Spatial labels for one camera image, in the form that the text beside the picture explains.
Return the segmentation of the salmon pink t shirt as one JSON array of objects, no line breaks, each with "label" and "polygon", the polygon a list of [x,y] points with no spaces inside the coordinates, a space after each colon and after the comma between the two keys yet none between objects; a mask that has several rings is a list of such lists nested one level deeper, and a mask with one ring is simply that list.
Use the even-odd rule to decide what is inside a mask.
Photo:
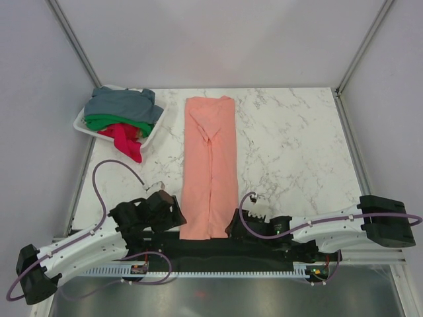
[{"label": "salmon pink t shirt", "polygon": [[238,206],[235,101],[192,97],[184,112],[182,240],[225,238]]}]

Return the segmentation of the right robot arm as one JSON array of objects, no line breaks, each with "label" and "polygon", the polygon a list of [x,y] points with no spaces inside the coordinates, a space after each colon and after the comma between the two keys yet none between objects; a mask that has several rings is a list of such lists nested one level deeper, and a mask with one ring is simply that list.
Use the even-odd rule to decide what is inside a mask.
[{"label": "right robot arm", "polygon": [[422,217],[406,212],[404,203],[375,195],[358,204],[324,215],[270,217],[262,196],[247,193],[225,232],[229,238],[284,251],[303,249],[310,260],[367,242],[384,248],[410,248],[412,228]]}]

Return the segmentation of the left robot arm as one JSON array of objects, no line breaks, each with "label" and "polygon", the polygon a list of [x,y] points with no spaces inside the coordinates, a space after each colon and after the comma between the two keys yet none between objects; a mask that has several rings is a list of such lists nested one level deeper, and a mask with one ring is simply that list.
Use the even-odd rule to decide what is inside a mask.
[{"label": "left robot arm", "polygon": [[177,198],[164,190],[119,203],[90,228],[49,246],[22,248],[16,266],[22,297],[38,304],[93,267],[140,259],[148,251],[145,229],[159,234],[184,224]]}]

